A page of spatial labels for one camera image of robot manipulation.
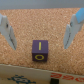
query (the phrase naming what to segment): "blue object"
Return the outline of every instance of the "blue object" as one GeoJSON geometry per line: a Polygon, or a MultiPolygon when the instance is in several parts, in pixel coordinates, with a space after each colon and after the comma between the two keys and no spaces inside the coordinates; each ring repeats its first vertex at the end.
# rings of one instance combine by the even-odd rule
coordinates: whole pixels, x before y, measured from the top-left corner
{"type": "Polygon", "coordinates": [[[76,13],[77,21],[78,23],[82,22],[84,20],[84,8],[81,8],[77,13],[76,13]]]}

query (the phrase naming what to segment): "box top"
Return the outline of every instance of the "box top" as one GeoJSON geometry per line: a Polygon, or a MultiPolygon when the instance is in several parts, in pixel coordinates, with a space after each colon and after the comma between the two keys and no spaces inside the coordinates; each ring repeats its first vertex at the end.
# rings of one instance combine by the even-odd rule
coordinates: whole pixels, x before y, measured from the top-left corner
{"type": "Polygon", "coordinates": [[[33,40],[32,53],[48,53],[48,41],[33,40]]]}

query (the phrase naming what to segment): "black object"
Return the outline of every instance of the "black object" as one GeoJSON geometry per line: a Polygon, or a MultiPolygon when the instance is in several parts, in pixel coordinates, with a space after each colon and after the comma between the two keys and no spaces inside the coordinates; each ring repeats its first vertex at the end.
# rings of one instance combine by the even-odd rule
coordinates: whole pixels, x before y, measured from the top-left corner
{"type": "Polygon", "coordinates": [[[59,84],[59,79],[51,78],[50,84],[59,84]]]}

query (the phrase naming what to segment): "speckled brown surface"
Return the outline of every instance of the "speckled brown surface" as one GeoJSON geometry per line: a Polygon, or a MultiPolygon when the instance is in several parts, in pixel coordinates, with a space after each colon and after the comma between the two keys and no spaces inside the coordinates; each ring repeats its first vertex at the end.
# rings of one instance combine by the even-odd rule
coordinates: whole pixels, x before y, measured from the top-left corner
{"type": "Polygon", "coordinates": [[[8,17],[14,29],[17,50],[14,51],[0,35],[0,64],[84,75],[84,26],[70,47],[67,50],[63,48],[66,25],[78,10],[1,10],[0,13],[8,17]],[[48,40],[49,56],[46,63],[32,61],[33,40],[48,40]]]}

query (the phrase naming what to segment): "dark purple cube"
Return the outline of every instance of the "dark purple cube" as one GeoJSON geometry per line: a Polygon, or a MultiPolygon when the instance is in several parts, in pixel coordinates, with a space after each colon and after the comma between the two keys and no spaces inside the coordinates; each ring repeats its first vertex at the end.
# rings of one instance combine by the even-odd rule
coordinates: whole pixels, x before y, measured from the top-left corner
{"type": "Polygon", "coordinates": [[[32,60],[33,61],[47,61],[47,58],[48,58],[48,41],[47,40],[33,40],[32,60]]]}

